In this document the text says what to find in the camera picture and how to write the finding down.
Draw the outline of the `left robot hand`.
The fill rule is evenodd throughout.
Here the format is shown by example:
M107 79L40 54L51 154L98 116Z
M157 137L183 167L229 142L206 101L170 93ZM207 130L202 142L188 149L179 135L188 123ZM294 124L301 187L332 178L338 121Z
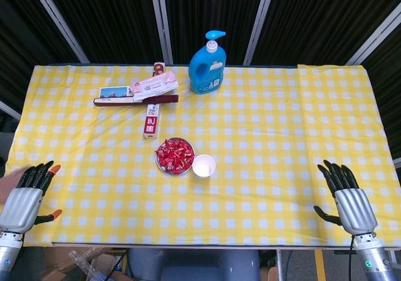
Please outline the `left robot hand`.
M57 209L48 215L39 215L43 198L60 170L53 161L20 168L1 178L1 231L24 234L32 226L52 222L61 214Z

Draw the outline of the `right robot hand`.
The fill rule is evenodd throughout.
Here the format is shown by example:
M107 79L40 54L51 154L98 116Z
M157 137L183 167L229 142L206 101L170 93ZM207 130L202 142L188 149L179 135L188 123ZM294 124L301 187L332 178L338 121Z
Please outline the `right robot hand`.
M317 165L335 201L338 215L329 215L315 205L317 215L326 222L342 226L353 236L374 232L377 219L366 193L359 187L353 172L345 165L327 160Z

